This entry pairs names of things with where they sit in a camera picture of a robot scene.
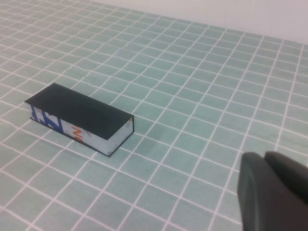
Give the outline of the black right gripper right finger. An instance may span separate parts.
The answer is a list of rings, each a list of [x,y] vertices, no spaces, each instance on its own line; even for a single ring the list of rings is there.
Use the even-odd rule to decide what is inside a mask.
[[[283,231],[308,229],[308,168],[279,153],[266,152],[265,160],[279,179],[275,217]]]

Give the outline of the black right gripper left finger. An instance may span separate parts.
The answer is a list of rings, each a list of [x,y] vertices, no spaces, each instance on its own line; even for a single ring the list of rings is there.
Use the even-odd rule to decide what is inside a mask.
[[[285,231],[291,227],[286,222],[298,198],[260,155],[242,155],[237,194],[245,231]]]

